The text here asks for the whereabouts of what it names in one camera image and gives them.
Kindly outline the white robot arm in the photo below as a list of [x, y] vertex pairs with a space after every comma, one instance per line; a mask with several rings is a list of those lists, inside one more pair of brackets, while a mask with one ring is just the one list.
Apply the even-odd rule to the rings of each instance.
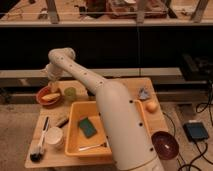
[[72, 48], [48, 53], [46, 72], [51, 81], [63, 71], [71, 74], [96, 98], [101, 121], [119, 171], [164, 171], [151, 138], [127, 87], [77, 64]]

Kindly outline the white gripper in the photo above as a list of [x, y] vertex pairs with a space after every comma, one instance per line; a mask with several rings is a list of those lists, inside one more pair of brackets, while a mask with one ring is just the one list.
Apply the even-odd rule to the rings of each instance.
[[58, 80], [61, 78], [62, 70], [54, 64], [49, 63], [45, 67], [45, 72], [49, 79], [48, 85], [50, 86], [51, 92], [56, 93], [58, 91]]

